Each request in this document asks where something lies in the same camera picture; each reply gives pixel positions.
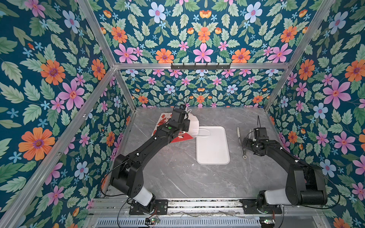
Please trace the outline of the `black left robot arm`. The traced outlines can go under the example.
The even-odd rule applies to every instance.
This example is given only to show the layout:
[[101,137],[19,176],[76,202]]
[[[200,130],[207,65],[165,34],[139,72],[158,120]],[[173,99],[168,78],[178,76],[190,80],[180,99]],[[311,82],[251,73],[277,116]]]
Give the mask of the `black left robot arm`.
[[144,213],[155,209],[156,197],[144,187],[143,170],[149,161],[165,146],[187,132],[190,126],[186,105],[173,109],[172,117],[135,151],[116,157],[111,172],[110,185],[136,201]]

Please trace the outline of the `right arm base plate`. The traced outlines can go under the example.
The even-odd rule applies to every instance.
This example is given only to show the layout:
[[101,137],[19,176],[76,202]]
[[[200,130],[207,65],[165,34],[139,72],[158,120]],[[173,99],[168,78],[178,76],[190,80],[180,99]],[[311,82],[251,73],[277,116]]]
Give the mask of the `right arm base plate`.
[[280,205],[266,205],[257,199],[240,199],[245,214],[282,214]]

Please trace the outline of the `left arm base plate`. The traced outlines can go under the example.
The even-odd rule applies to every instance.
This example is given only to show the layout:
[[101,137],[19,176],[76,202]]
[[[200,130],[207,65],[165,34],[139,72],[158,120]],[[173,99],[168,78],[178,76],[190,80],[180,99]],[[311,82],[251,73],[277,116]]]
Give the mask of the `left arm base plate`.
[[167,199],[153,199],[147,206],[132,200],[129,215],[166,215],[169,201]]

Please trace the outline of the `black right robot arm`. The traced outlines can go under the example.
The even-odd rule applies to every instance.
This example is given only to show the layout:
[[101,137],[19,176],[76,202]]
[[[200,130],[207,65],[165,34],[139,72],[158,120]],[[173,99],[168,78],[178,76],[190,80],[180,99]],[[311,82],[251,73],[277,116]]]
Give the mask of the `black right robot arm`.
[[273,211],[281,205],[310,207],[327,204],[325,176],[320,167],[310,165],[290,154],[280,142],[269,139],[264,127],[254,128],[246,137],[241,136],[240,129],[237,128],[237,135],[244,159],[247,158],[247,151],[260,157],[268,156],[287,173],[284,188],[258,193],[255,202],[258,211]]

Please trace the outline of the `metal tongs with white tips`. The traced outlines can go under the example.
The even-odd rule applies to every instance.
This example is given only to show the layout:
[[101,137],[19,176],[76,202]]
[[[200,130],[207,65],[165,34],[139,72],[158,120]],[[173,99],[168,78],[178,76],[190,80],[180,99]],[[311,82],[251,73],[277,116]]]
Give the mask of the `metal tongs with white tips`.
[[251,134],[252,134],[252,131],[249,131],[247,136],[243,137],[243,135],[240,133],[240,128],[237,127],[237,136],[238,136],[238,140],[239,140],[239,144],[240,144],[243,159],[247,159],[247,148],[246,148],[247,143],[248,143],[247,139],[250,138]]

